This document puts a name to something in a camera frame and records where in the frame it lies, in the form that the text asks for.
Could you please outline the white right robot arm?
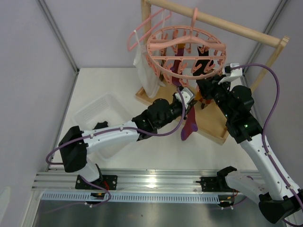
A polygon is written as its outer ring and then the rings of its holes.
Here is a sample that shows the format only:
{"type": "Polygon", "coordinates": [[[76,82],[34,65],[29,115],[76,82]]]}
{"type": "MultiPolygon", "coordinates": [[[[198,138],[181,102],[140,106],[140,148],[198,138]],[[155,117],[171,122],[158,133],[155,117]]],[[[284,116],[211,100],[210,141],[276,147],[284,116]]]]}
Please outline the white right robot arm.
{"type": "Polygon", "coordinates": [[[254,201],[267,221],[275,224],[303,208],[303,191],[282,167],[269,146],[264,128],[250,113],[254,104],[248,87],[221,82],[220,76],[197,80],[202,98],[215,101],[226,117],[229,134],[249,155],[264,184],[232,170],[225,176],[228,187],[254,201]]]}

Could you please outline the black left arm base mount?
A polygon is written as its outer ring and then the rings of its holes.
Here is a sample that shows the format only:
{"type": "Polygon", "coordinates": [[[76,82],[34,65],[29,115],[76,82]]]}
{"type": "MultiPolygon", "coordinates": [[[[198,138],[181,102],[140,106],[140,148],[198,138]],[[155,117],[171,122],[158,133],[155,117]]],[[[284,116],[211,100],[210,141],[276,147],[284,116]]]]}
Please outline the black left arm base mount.
{"type": "MultiPolygon", "coordinates": [[[[107,190],[116,190],[117,186],[117,180],[118,176],[117,175],[103,175],[103,180],[95,180],[92,182],[92,184],[102,187],[107,190]]],[[[75,189],[78,190],[93,190],[97,189],[95,186],[91,186],[90,184],[84,182],[84,180],[81,178],[80,175],[77,176],[76,184],[75,184],[75,189]]]]}

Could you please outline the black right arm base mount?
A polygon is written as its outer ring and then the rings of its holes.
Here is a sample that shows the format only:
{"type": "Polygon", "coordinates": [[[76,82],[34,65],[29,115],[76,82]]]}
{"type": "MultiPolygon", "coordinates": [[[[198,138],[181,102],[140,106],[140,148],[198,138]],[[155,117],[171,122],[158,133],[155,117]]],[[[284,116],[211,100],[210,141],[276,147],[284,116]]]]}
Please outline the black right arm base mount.
{"type": "Polygon", "coordinates": [[[226,185],[223,177],[200,177],[198,181],[195,181],[201,185],[203,192],[228,192],[229,187],[226,185]]]}

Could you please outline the pink round clip hanger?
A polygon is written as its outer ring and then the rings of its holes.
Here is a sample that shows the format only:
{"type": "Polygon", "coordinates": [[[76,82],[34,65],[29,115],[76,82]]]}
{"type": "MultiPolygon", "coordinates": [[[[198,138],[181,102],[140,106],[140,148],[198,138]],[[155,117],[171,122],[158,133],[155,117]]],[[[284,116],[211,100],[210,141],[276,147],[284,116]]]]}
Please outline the pink round clip hanger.
{"type": "Polygon", "coordinates": [[[221,75],[223,65],[226,60],[226,45],[217,39],[211,33],[197,28],[195,26],[197,20],[198,9],[194,9],[191,24],[188,26],[167,26],[150,36],[146,43],[147,61],[157,76],[163,71],[165,80],[172,84],[172,78],[179,78],[182,85],[187,86],[190,80],[205,79],[216,74],[221,75]],[[175,56],[178,52],[178,44],[186,44],[183,56],[175,56]],[[209,51],[209,56],[199,56],[197,47],[204,47],[209,51]],[[178,73],[173,73],[170,68],[174,64],[174,60],[180,60],[178,73]],[[214,63],[209,66],[207,64],[204,72],[211,72],[193,76],[198,68],[195,64],[198,60],[213,60],[214,63]]]}

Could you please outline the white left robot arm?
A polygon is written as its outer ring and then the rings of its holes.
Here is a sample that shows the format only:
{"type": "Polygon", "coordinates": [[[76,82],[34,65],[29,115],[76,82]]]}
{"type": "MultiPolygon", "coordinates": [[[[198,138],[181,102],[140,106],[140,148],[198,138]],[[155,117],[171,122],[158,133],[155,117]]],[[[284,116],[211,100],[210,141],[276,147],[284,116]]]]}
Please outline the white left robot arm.
{"type": "Polygon", "coordinates": [[[105,127],[91,131],[82,131],[79,126],[71,127],[59,143],[65,172],[77,173],[88,182],[101,179],[100,168],[89,160],[89,154],[111,145],[171,135],[176,129],[166,133],[158,133],[158,130],[177,118],[186,120],[195,104],[195,100],[182,102],[176,97],[172,103],[156,99],[140,115],[118,126],[108,127],[105,122],[105,127]]]}

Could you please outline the white plastic basket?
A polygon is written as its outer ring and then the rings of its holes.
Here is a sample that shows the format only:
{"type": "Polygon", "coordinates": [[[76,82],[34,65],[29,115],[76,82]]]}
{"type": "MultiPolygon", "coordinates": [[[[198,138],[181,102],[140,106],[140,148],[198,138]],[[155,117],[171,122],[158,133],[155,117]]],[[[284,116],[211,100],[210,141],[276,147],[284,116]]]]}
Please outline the white plastic basket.
{"type": "MultiPolygon", "coordinates": [[[[117,126],[132,119],[132,113],[125,107],[119,98],[107,93],[76,111],[72,117],[73,123],[81,130],[88,131],[98,123],[107,122],[108,126],[117,126]]],[[[95,152],[103,161],[112,160],[121,150],[129,146],[130,142],[119,142],[108,145],[95,152]]]]}

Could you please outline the magenta striped sock yellow cuff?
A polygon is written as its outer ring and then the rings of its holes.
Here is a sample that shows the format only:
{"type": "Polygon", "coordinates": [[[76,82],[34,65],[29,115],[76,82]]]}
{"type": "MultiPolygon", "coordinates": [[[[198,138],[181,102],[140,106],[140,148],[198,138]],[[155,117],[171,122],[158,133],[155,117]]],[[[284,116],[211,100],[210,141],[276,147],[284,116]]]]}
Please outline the magenta striped sock yellow cuff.
{"type": "Polygon", "coordinates": [[[181,140],[185,141],[193,133],[198,131],[198,126],[196,123],[196,112],[195,108],[192,107],[191,110],[187,113],[187,120],[184,127],[181,130],[181,140]]]}

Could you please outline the beige argyle sock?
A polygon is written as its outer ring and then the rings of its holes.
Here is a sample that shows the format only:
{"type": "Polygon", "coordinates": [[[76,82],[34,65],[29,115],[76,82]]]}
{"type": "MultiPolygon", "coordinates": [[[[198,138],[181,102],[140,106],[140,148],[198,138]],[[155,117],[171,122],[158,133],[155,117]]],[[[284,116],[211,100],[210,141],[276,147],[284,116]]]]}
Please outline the beige argyle sock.
{"type": "Polygon", "coordinates": [[[200,90],[197,91],[195,100],[201,104],[201,109],[205,109],[209,104],[214,102],[213,99],[205,99],[202,95],[200,90]]]}
{"type": "MultiPolygon", "coordinates": [[[[164,61],[164,60],[161,60],[161,61],[160,61],[160,66],[163,67],[164,63],[165,63],[165,61],[164,61]]],[[[164,76],[163,76],[163,71],[160,71],[158,84],[159,84],[161,87],[165,87],[165,86],[166,86],[165,80],[164,80],[164,76]]]]}

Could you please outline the black sock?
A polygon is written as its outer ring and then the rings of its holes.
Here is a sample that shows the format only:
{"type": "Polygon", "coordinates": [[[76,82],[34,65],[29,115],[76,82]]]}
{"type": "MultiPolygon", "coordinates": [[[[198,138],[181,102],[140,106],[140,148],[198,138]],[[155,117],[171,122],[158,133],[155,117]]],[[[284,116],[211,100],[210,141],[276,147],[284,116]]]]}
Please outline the black sock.
{"type": "MultiPolygon", "coordinates": [[[[202,57],[203,56],[209,56],[209,51],[205,50],[204,47],[198,46],[197,51],[198,51],[199,56],[202,56],[202,57]]],[[[211,72],[212,69],[210,69],[208,72],[204,72],[204,70],[205,70],[207,64],[209,64],[209,66],[211,66],[213,63],[214,63],[213,60],[211,60],[211,61],[210,60],[198,60],[195,64],[195,67],[198,67],[200,64],[201,64],[201,67],[198,68],[195,72],[192,73],[193,76],[200,76],[201,74],[205,75],[205,74],[211,72]]]]}
{"type": "Polygon", "coordinates": [[[99,130],[99,129],[103,129],[103,128],[107,128],[108,127],[108,122],[104,121],[104,122],[98,122],[95,127],[93,128],[93,130],[99,130]]]}

